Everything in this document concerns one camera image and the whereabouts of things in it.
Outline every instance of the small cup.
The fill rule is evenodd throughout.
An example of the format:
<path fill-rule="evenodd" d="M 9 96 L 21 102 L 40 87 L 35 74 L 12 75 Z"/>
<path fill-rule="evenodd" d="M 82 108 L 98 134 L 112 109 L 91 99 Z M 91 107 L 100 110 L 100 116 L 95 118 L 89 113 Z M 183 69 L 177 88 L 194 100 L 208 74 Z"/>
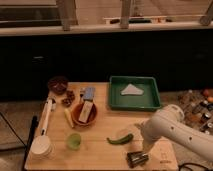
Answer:
<path fill-rule="evenodd" d="M 78 150 L 81 145 L 81 136 L 78 133 L 70 134 L 66 140 L 67 146 L 71 150 Z"/>

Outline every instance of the railing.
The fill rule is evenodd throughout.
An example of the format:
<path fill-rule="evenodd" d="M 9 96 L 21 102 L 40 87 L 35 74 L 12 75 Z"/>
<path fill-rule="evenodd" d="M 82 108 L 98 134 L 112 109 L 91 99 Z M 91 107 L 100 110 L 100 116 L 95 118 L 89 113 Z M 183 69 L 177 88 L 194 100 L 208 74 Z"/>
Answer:
<path fill-rule="evenodd" d="M 25 16 L 14 20 L 0 18 L 0 34 L 12 34 L 16 27 L 21 27 L 16 29 L 17 34 L 210 29 L 212 4 L 212 0 L 0 0 L 0 13 L 19 8 Z M 24 13 L 29 8 L 35 9 L 33 19 Z"/>

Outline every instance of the bowl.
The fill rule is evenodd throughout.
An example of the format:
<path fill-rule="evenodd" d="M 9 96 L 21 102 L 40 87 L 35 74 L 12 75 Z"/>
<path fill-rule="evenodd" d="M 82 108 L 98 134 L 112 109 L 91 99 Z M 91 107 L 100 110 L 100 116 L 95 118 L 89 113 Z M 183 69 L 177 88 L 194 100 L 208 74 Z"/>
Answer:
<path fill-rule="evenodd" d="M 48 81 L 47 87 L 50 91 L 53 91 L 55 94 L 62 95 L 67 90 L 68 82 L 69 80 L 64 76 L 56 76 Z"/>
<path fill-rule="evenodd" d="M 95 104 L 93 104 L 89 118 L 88 118 L 87 122 L 84 123 L 84 122 L 81 122 L 78 120 L 83 106 L 84 106 L 84 103 L 77 104 L 71 112 L 71 117 L 75 124 L 80 125 L 80 126 L 88 126 L 88 125 L 93 124 L 96 120 L 97 107 Z"/>

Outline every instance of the bottle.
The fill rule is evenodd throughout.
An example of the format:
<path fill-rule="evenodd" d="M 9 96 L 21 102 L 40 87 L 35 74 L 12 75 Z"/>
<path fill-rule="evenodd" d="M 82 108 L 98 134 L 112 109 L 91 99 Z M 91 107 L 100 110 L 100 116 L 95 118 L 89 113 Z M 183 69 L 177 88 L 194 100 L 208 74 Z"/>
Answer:
<path fill-rule="evenodd" d="M 193 114 L 198 114 L 198 113 L 201 113 L 203 111 L 204 108 L 206 108 L 208 105 L 208 101 L 204 100 L 204 101 L 201 101 L 199 104 L 197 104 L 193 110 L 192 110 L 192 113 Z"/>

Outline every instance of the cable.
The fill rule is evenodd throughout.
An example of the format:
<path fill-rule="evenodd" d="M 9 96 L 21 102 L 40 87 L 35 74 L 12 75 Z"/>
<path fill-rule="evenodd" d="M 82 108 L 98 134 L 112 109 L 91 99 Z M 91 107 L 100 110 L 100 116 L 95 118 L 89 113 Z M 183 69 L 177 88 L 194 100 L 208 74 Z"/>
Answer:
<path fill-rule="evenodd" d="M 26 148 L 27 145 L 24 143 L 24 141 L 18 136 L 18 134 L 16 133 L 16 131 L 13 129 L 13 127 L 10 125 L 10 123 L 7 121 L 7 119 L 4 117 L 4 115 L 0 112 L 1 117 L 4 119 L 4 121 L 7 123 L 7 125 L 10 127 L 10 129 L 12 130 L 12 132 L 16 135 L 16 137 L 22 142 L 22 144 L 24 145 L 24 147 Z"/>
<path fill-rule="evenodd" d="M 200 168 L 203 168 L 204 171 L 212 171 L 212 169 L 209 169 L 201 164 L 197 164 L 197 163 L 183 163 L 181 165 L 179 165 L 179 171 L 181 171 L 181 169 L 185 168 L 185 169 L 189 169 L 190 171 L 193 171 L 193 169 L 191 169 L 190 167 L 188 167 L 187 165 L 192 165 L 192 166 L 197 166 Z"/>

